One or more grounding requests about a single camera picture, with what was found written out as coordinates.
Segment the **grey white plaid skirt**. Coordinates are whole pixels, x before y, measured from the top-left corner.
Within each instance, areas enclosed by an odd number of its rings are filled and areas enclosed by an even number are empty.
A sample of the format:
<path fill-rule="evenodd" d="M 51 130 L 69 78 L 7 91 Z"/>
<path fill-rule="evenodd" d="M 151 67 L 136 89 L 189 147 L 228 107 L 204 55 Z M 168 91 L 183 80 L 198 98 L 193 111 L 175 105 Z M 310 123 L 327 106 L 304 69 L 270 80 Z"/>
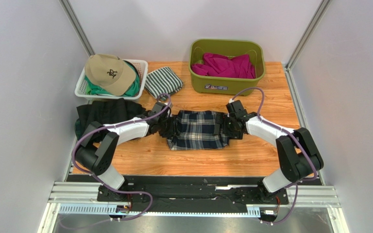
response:
<path fill-rule="evenodd" d="M 181 110 L 173 116 L 174 134 L 167 138 L 170 150 L 218 150 L 229 145 L 223 132 L 225 113 Z"/>

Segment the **black garment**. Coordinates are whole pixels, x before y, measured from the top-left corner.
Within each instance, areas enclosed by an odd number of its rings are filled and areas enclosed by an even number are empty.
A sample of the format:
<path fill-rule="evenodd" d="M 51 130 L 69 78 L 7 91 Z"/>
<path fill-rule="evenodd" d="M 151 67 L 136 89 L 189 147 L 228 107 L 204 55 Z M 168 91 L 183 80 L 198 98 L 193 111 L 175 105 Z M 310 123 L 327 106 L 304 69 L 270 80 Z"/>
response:
<path fill-rule="evenodd" d="M 117 99 L 108 101 L 94 101 L 91 104 L 76 107 L 78 119 L 75 122 L 75 134 L 78 139 L 83 136 L 88 125 L 96 121 L 100 124 L 116 124 L 128 121 L 146 112 L 139 103 Z"/>

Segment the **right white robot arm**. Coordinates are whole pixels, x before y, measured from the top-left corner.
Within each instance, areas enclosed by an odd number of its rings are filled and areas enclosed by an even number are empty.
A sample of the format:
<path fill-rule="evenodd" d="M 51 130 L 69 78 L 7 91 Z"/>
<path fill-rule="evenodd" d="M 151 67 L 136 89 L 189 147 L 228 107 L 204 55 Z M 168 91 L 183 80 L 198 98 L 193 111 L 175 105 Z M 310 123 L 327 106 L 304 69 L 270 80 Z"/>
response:
<path fill-rule="evenodd" d="M 241 140 L 245 134 L 259 137 L 277 149 L 279 169 L 263 178 L 258 187 L 263 195 L 279 190 L 316 175 L 324 167 L 323 159 L 310 131 L 291 129 L 275 124 L 255 112 L 249 113 L 241 101 L 230 100 L 226 105 L 224 133 Z"/>

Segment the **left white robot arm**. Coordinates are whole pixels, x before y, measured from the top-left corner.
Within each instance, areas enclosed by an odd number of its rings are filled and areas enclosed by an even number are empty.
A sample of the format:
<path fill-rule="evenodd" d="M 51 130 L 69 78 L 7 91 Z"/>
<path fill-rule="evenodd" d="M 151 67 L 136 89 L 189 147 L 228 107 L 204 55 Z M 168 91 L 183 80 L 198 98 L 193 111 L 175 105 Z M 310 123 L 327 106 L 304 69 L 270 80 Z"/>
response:
<path fill-rule="evenodd" d="M 73 163 L 112 191 L 118 191 L 125 178 L 112 165 L 117 146 L 170 129 L 171 104 L 156 102 L 153 109 L 131 120 L 102 125 L 92 122 L 72 152 Z"/>

